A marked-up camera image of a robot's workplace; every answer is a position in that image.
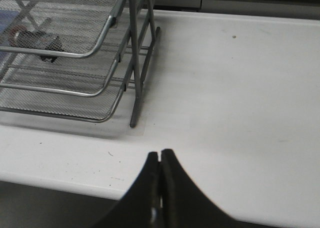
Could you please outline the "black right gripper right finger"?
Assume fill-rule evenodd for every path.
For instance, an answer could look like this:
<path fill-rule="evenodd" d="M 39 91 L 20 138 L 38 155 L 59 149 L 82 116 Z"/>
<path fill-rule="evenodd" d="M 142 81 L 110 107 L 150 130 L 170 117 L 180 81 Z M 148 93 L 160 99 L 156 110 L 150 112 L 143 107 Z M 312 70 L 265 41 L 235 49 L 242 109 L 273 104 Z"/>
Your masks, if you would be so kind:
<path fill-rule="evenodd" d="M 246 228 L 216 206 L 185 172 L 172 149 L 161 152 L 162 208 L 166 228 Z"/>

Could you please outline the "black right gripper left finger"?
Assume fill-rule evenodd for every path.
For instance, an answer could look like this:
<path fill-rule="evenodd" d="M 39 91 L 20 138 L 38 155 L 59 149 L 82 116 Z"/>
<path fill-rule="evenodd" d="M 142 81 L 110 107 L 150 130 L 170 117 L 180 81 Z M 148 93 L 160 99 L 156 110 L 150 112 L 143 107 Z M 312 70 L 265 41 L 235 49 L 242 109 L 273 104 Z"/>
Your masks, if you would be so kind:
<path fill-rule="evenodd" d="M 97 228 L 159 227 L 159 161 L 158 153 L 150 152 L 125 195 L 97 224 Z"/>

